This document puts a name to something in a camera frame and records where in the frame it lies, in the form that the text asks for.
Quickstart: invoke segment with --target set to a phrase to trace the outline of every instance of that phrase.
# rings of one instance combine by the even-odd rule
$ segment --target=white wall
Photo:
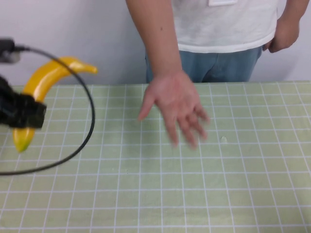
[[[280,11],[284,6],[280,0]],[[279,53],[265,52],[252,81],[311,80],[310,8],[298,41]],[[83,75],[87,83],[145,82],[143,43],[124,0],[0,0],[0,36],[96,65],[97,76]],[[0,73],[11,84],[25,84],[45,62],[24,54],[17,65],[0,65]]]

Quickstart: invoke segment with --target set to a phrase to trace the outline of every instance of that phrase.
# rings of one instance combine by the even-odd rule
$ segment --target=toy banana
[[[97,68],[79,61],[74,57],[61,57],[60,60],[75,72],[97,73]],[[43,102],[50,88],[71,73],[58,62],[52,60],[40,67],[28,80],[22,93],[32,95],[38,102]],[[35,135],[33,128],[14,128],[13,141],[18,152],[25,151]]]

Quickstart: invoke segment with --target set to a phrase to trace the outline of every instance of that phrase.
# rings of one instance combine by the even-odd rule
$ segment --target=black cable
[[[44,171],[53,167],[56,167],[58,165],[61,165],[65,162],[67,162],[68,160],[72,159],[74,156],[76,156],[87,144],[87,142],[89,141],[89,139],[91,138],[91,135],[93,133],[94,130],[94,126],[95,126],[95,107],[94,107],[94,102],[92,99],[92,96],[90,94],[90,91],[88,90],[86,84],[84,83],[84,81],[82,80],[82,78],[75,72],[73,71],[69,66],[67,66],[64,62],[62,62],[60,59],[58,59],[57,57],[36,49],[36,48],[32,48],[32,47],[25,47],[25,46],[16,46],[15,47],[16,51],[29,51],[29,52],[34,52],[43,56],[46,56],[56,62],[58,62],[59,64],[61,64],[63,67],[65,67],[78,81],[79,83],[82,85],[82,87],[84,88],[87,97],[89,99],[90,105],[91,105],[91,110],[92,110],[92,122],[91,122],[91,126],[89,129],[89,132],[85,138],[85,140],[82,142],[82,144],[80,145],[80,147],[74,151],[72,154],[70,154],[69,156],[67,156],[66,158],[57,161],[55,163],[49,164],[49,165],[45,165],[45,166],[40,166],[40,167],[36,167],[36,168],[32,168],[32,169],[28,169],[28,170],[20,170],[20,171],[2,171],[0,172],[0,176],[14,176],[14,175],[24,175],[24,174],[29,174],[29,173],[34,173],[34,172],[39,172],[39,171]]]

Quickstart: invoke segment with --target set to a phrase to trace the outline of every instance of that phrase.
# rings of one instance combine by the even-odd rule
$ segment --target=white t-shirt
[[[278,0],[237,0],[223,6],[210,6],[208,0],[171,1],[180,50],[235,52],[274,37]]]

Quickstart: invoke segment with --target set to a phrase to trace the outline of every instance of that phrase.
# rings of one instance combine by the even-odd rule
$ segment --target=person's right hand
[[[199,118],[209,123],[209,117],[201,105],[193,82],[185,72],[154,77],[145,90],[139,120],[147,117],[153,104],[159,108],[169,138],[175,146],[178,144],[176,122],[192,147],[196,147],[197,141],[191,130],[197,130],[204,139],[207,138]]]

